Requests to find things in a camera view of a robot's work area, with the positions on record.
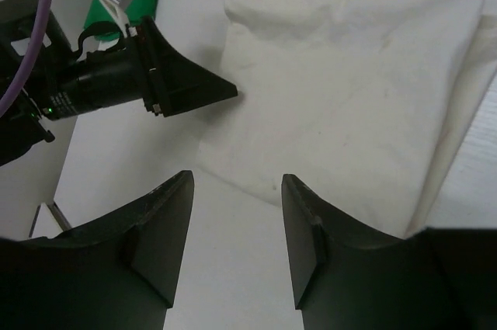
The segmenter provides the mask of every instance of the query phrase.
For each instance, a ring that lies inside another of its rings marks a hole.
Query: white wall
[[[52,11],[75,44],[91,0],[53,0]],[[51,202],[62,171],[75,119],[49,122],[56,140],[39,143],[20,159],[0,167],[0,235],[27,238],[35,209]]]

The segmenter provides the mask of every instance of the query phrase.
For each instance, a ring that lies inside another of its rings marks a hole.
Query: white cloth bag
[[[439,143],[407,235],[416,233],[424,226],[457,150],[496,72],[497,18],[482,16],[456,79]]]
[[[474,71],[440,184],[426,188],[484,1],[226,0],[221,73],[243,96],[211,120],[200,167],[273,204],[294,173],[356,219],[404,236],[495,72]]]

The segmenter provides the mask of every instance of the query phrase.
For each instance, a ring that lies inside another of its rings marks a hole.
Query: white table surface
[[[39,205],[31,238],[55,238],[62,232],[63,230],[59,226],[57,220],[55,220],[54,215],[50,212],[47,204],[42,203]]]
[[[493,2],[489,0],[490,12]],[[228,26],[223,0],[159,0],[157,24],[182,54],[217,70]],[[497,225],[492,204],[497,196],[496,103],[494,85],[430,224]],[[76,226],[123,206],[182,169],[194,169],[193,213],[176,302],[165,328],[301,330],[300,313],[293,308],[281,209],[195,169],[202,130],[198,118],[207,119],[212,109],[226,105],[163,119],[136,101],[80,116],[55,200]]]

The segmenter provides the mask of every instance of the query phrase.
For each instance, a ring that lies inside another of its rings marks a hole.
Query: black plastic part
[[[305,330],[497,328],[497,231],[427,229],[407,240],[283,177],[283,218]]]
[[[163,116],[173,116],[238,95],[235,85],[178,53],[151,17],[143,17],[136,31],[141,72],[147,75],[139,81],[147,81],[151,97],[144,98],[147,111],[159,114],[158,105]]]
[[[56,91],[43,80],[28,85],[30,96],[50,120],[88,113],[141,97],[125,50],[95,52],[60,70]]]
[[[115,50],[124,49],[124,35],[121,32],[119,26],[114,22],[95,22],[90,26],[86,27],[78,38],[78,49],[73,52],[73,58],[78,60],[83,55],[83,44],[86,39],[94,36],[109,36],[110,34],[117,33],[119,38],[115,45],[103,51],[103,53],[110,53]]]
[[[37,7],[38,0],[0,1],[0,78],[11,78],[16,73],[23,56],[17,54],[12,42],[31,37]],[[53,13],[50,13],[45,33],[51,42],[47,47],[49,57],[38,58],[33,76],[44,75],[47,66],[67,66],[68,55],[72,54],[68,39]]]
[[[0,166],[25,153],[41,141],[52,142],[54,135],[40,123],[40,112],[25,92],[21,92],[17,103],[0,119]]]
[[[193,175],[55,239],[0,239],[5,329],[162,330],[176,295]]]

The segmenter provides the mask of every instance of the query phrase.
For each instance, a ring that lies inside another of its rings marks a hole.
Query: cloth bag
[[[243,96],[199,166],[276,205],[294,173],[376,229],[420,228],[495,74],[484,1],[226,0],[221,74]]]

